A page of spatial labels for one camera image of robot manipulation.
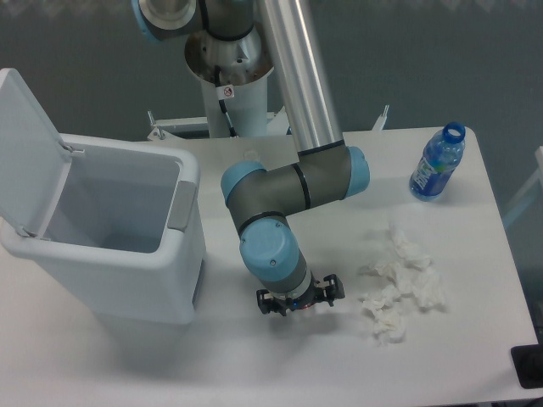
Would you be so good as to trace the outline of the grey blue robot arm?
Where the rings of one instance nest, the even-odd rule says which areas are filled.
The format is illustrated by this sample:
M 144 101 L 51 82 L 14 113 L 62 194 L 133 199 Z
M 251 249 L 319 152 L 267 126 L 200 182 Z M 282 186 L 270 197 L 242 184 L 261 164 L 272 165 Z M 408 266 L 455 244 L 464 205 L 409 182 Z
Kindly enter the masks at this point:
M 261 282 L 263 314 L 286 315 L 344 296 L 340 279 L 317 280 L 287 218 L 364 191 L 368 163 L 344 142 L 307 1 L 135 1 L 133 13 L 155 41 L 187 35 L 189 69 L 210 86 L 209 119 L 239 137 L 248 110 L 229 103 L 276 72 L 294 137 L 295 163 L 267 170 L 256 161 L 228 168 L 221 190 L 247 269 Z

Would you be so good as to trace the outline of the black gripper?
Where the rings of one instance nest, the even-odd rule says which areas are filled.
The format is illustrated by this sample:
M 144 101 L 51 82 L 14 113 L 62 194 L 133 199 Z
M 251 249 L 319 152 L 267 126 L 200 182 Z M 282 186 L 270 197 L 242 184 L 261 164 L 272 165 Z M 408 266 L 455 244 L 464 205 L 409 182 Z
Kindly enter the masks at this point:
M 297 306 L 324 301 L 329 306 L 334 306 L 337 300 L 344 299 L 344 285 L 336 274 L 330 274 L 320 282 L 311 279 L 307 287 L 299 293 L 291 292 L 284 295 L 272 296 L 266 289 L 256 291 L 256 301 L 263 315 L 270 313 L 286 316 L 287 311 L 295 311 Z

